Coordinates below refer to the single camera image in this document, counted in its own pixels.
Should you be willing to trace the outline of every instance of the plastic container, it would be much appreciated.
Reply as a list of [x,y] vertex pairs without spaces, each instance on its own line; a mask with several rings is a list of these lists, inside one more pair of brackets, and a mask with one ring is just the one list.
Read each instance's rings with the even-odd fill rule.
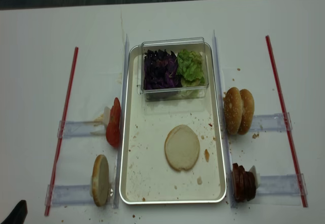
[[[202,56],[202,68],[204,72],[205,82],[200,86],[193,87],[179,87],[179,88],[166,88],[166,89],[144,89],[144,58],[148,50],[158,51],[166,50],[169,54],[171,51],[177,56],[178,52],[182,49],[188,51],[195,51]],[[207,88],[209,86],[209,77],[207,71],[207,59],[205,51],[205,43],[203,38],[190,38],[190,39],[178,39],[178,40],[165,40],[144,42],[141,45],[142,61],[139,62],[141,71],[141,90],[140,93],[145,95],[146,101],[160,101],[160,100],[177,100],[177,99],[195,99],[203,98],[206,95]]]

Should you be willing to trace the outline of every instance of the tomato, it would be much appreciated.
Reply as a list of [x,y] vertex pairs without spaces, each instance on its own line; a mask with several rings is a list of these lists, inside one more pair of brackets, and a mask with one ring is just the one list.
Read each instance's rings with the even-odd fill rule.
[[106,128],[106,140],[115,148],[117,148],[120,143],[120,118],[121,105],[118,98],[115,98],[114,105],[110,112],[110,121]]

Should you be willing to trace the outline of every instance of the red straw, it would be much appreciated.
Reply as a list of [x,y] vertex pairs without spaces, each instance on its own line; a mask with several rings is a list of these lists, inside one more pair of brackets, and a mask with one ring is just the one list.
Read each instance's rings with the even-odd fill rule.
[[276,88],[278,90],[281,109],[282,109],[282,113],[284,115],[284,122],[285,122],[285,125],[286,125],[286,128],[287,128],[286,132],[287,132],[288,139],[289,139],[289,145],[290,145],[290,149],[291,149],[292,159],[294,160],[295,171],[296,171],[297,178],[298,178],[298,185],[299,185],[300,192],[302,193],[301,200],[303,202],[303,207],[308,207],[307,197],[306,197],[305,190],[303,188],[303,181],[301,179],[301,172],[300,172],[300,169],[299,169],[298,158],[297,158],[297,154],[296,154],[296,150],[295,150],[294,139],[293,139],[293,135],[291,133],[291,130],[289,129],[287,111],[286,111],[285,104],[284,104],[284,98],[283,98],[283,95],[282,95],[282,90],[281,90],[281,86],[280,86],[280,79],[279,79],[279,76],[278,76],[278,71],[277,71],[276,65],[275,65],[273,50],[272,50],[272,46],[271,46],[271,40],[270,40],[270,37],[268,35],[265,36],[265,39],[266,39],[266,43],[268,45],[268,50],[269,50],[271,65],[272,65],[273,74],[274,74],[274,78],[275,78]]
[[[77,64],[78,50],[79,50],[79,48],[76,47],[75,48],[75,54],[73,56],[72,67],[71,67],[71,72],[70,72],[70,79],[69,79],[68,90],[67,90],[67,95],[66,95],[66,102],[64,104],[63,115],[62,115],[62,124],[61,124],[61,129],[62,130],[64,129],[64,122],[65,122],[66,117],[67,117],[67,111],[68,111],[69,99],[70,99],[70,94],[71,94],[73,76],[75,74],[75,69],[76,69],[76,64]],[[55,157],[54,157],[54,163],[53,163],[53,170],[52,170],[50,186],[53,186],[54,182],[55,182],[56,163],[57,163],[57,160],[59,158],[61,144],[62,144],[62,138],[59,138],[57,140],[57,146],[56,146],[56,152],[55,152]],[[46,205],[45,213],[44,213],[45,216],[48,216],[49,213],[50,213],[50,207],[51,207],[50,203],[51,203],[51,200],[52,200],[52,191],[51,190],[52,189],[50,187],[50,193],[49,193],[49,198],[48,198],[48,202],[47,202],[48,204]]]

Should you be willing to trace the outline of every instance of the bread bun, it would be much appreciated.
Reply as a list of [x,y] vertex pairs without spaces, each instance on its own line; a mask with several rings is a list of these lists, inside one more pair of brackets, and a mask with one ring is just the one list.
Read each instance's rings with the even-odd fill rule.
[[238,134],[243,135],[248,132],[252,125],[255,105],[253,95],[247,89],[242,89],[240,96],[243,101],[243,115]]
[[168,164],[176,171],[190,170],[198,160],[200,142],[195,132],[186,125],[173,128],[165,140]]
[[103,154],[97,156],[92,171],[92,197],[97,206],[106,204],[109,189],[108,162]]
[[224,117],[229,134],[236,134],[243,115],[243,101],[239,89],[232,87],[224,98]]

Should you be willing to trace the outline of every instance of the white tabletop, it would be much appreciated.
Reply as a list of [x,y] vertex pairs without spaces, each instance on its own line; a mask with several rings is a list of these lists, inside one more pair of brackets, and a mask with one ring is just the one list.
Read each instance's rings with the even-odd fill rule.
[[[325,217],[325,0],[210,0],[0,11],[0,220],[27,200],[26,223],[321,223]],[[219,204],[52,208],[44,199],[74,47],[79,69],[122,72],[123,46],[204,37],[220,62],[264,59],[270,35],[309,208]]]

